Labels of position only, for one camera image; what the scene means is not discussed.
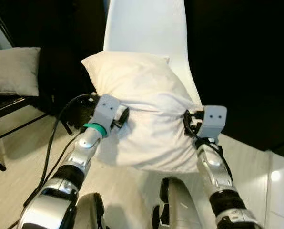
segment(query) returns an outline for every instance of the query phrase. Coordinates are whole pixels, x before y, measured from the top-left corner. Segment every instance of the dark background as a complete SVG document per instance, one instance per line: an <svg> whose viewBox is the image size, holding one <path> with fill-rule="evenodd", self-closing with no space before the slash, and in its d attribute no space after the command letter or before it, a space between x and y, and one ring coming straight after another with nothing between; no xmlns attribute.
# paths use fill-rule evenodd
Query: dark background
<svg viewBox="0 0 284 229"><path fill-rule="evenodd" d="M226 135L284 156L284 0L184 2L202 103L228 108ZM42 48L40 93L54 107L94 90L80 60L103 48L102 0L0 0L0 15L16 46Z"/></svg>
<svg viewBox="0 0 284 229"><path fill-rule="evenodd" d="M284 0L186 0L190 68L224 134L284 156Z"/></svg>

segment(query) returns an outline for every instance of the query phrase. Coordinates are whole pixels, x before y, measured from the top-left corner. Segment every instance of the green band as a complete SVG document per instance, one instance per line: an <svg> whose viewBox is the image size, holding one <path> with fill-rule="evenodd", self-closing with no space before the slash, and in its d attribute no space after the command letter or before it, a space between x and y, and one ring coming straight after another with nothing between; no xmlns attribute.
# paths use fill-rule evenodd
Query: green band
<svg viewBox="0 0 284 229"><path fill-rule="evenodd" d="M98 130L103 137L105 137L107 135L105 128L102 127L101 125L97 124L97 123L85 123L84 127L91 127L93 129Z"/></svg>

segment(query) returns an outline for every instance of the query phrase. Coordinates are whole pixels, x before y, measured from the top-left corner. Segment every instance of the white pillow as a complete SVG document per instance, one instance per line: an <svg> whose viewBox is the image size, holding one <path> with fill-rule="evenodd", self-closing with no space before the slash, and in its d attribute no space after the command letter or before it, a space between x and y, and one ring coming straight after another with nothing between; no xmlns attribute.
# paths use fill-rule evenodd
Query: white pillow
<svg viewBox="0 0 284 229"><path fill-rule="evenodd" d="M183 114L195 105L167 64L152 54L102 51L84 60L97 93L130 109L127 124L100 144L99 160L164 172L193 172L197 157L184 135Z"/></svg>
<svg viewBox="0 0 284 229"><path fill-rule="evenodd" d="M38 96L40 48L0 50L0 95Z"/></svg>

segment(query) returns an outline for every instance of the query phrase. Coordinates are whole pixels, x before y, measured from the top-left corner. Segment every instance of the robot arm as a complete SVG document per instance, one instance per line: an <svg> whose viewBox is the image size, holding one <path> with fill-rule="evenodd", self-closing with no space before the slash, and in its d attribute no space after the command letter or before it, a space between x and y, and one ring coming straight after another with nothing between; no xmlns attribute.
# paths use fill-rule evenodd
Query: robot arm
<svg viewBox="0 0 284 229"><path fill-rule="evenodd" d="M114 118L120 102L112 96L103 95L95 108L93 118L78 136L74 150L70 152L56 173L44 185L37 196L21 214L18 229L71 229L76 216L79 190L89 171L91 158L100 141L110 134L114 125L121 127L128 117L128 108L119 121ZM105 229L103 204L99 194L93 197L94 220L91 229Z"/></svg>
<svg viewBox="0 0 284 229"><path fill-rule="evenodd" d="M222 106L205 106L202 112L184 115L185 134L194 138L197 168L216 216L218 229L261 229L252 212L247 210L236 190L230 169L216 143L222 131L227 110Z"/></svg>

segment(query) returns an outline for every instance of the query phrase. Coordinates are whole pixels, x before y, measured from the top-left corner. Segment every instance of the tiled floor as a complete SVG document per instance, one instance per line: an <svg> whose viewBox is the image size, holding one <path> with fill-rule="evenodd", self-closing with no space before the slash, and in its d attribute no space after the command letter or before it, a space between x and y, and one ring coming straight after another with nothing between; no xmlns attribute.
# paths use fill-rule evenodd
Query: tiled floor
<svg viewBox="0 0 284 229"><path fill-rule="evenodd" d="M268 229L284 229L284 157L272 155L268 191Z"/></svg>
<svg viewBox="0 0 284 229"><path fill-rule="evenodd" d="M22 119L39 114L32 107L12 113L0 119L0 132L18 125ZM8 168L6 172L0 172L0 229L5 229L19 217L22 203L39 181L53 122L54 118L45 117L0 140L0 153ZM49 167L71 138L59 126ZM264 225L268 207L266 197L270 154L224 135L220 136L220 144L241 197ZM167 175L128 167L110 167L94 159L80 194L100 192L106 208L105 220L112 229L151 228L151 211L159 201L161 179ZM216 228L198 174L177 176L187 185L203 228ZM270 229L275 228L272 222L277 220L268 219L272 225Z"/></svg>

